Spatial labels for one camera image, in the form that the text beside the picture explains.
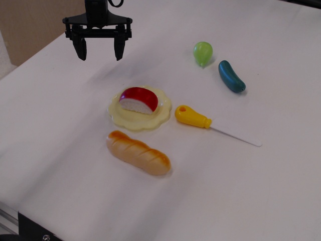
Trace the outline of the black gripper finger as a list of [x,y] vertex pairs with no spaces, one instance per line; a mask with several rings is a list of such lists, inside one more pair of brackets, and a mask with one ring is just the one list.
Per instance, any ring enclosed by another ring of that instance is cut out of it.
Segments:
[[81,35],[82,26],[73,25],[71,29],[71,40],[79,59],[85,61],[87,57],[87,47],[85,38]]
[[119,61],[123,57],[123,51],[126,41],[126,32],[124,25],[118,25],[115,29],[114,36],[114,51],[116,60]]

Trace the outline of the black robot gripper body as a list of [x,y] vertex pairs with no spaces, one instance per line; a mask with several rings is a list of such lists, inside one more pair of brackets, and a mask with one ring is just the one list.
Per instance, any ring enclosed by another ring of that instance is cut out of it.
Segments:
[[118,5],[112,1],[85,1],[85,13],[62,20],[66,37],[116,38],[124,35],[125,39],[131,38],[132,19],[115,15],[108,9],[109,5],[118,8],[122,4],[123,1]]

